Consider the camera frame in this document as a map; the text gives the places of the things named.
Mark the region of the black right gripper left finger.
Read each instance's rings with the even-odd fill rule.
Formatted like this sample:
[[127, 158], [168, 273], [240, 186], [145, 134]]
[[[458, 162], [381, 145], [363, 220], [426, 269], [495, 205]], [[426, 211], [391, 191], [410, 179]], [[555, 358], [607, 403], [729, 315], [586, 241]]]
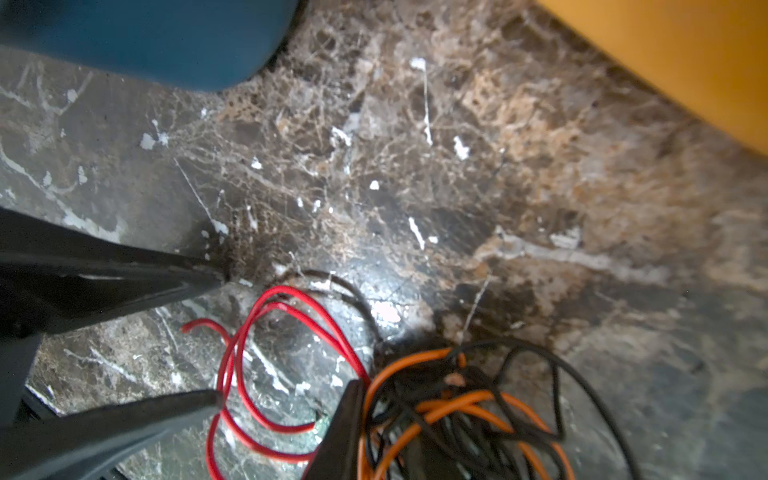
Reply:
[[1, 333], [61, 334], [197, 297], [226, 273], [208, 261], [119, 245], [1, 212]]

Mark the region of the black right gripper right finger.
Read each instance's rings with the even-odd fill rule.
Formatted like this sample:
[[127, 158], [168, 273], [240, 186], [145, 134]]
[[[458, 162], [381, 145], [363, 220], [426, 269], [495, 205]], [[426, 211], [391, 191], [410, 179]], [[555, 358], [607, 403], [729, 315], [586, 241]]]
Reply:
[[98, 479], [125, 458], [223, 407], [216, 390], [165, 395], [1, 430], [3, 479]]

